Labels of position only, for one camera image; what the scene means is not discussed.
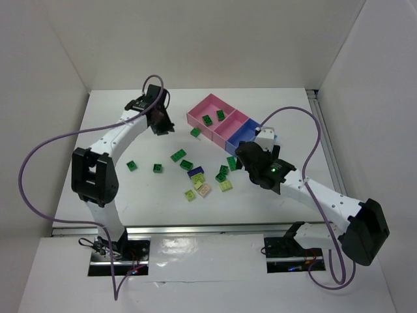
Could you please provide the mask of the small green lego brick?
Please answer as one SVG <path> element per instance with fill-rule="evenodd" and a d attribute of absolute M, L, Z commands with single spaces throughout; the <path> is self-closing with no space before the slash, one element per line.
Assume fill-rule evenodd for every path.
<path fill-rule="evenodd" d="M 152 170 L 154 173 L 162 173 L 164 170 L 164 167 L 162 164 L 154 164 Z"/>

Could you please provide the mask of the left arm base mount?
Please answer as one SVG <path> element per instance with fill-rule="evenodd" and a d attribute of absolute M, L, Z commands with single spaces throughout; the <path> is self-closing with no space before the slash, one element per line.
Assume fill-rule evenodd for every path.
<path fill-rule="evenodd" d="M 90 248 L 88 276 L 111 276 L 110 251 L 98 239 L 91 241 L 80 238 L 78 244 Z M 132 276 L 147 276 L 149 273 L 149 238 L 128 240 L 123 252 L 114 252 L 115 276 L 124 276 L 128 271 Z"/>

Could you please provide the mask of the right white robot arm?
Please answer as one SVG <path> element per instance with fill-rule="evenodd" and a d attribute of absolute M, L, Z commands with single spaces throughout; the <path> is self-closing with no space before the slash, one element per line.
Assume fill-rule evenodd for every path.
<path fill-rule="evenodd" d="M 252 183 L 311 209 L 317 209 L 313 201 L 316 198 L 327 220 L 341 231 L 338 240 L 345 255 L 360 265 L 371 265 L 390 234 L 379 202 L 350 198 L 314 180 L 303 179 L 300 170 L 255 142 L 242 142 L 235 153 Z"/>

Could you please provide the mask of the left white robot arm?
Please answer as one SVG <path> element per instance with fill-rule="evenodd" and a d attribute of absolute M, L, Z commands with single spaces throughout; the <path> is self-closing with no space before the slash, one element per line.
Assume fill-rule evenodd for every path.
<path fill-rule="evenodd" d="M 119 181 L 115 166 L 130 144 L 151 128 L 161 136 L 174 131 L 165 99 L 169 91 L 150 84 L 145 94 L 131 100 L 117 122 L 88 148 L 78 147 L 72 153 L 71 188 L 89 208 L 99 223 L 98 241 L 119 254 L 128 240 L 115 205 Z"/>

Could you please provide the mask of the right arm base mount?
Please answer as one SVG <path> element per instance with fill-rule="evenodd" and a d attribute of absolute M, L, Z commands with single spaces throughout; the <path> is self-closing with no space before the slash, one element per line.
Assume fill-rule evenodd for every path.
<path fill-rule="evenodd" d="M 323 251 L 320 248 L 302 248 L 289 237 L 265 237 L 261 254 L 266 258 L 267 273 L 324 271 Z"/>

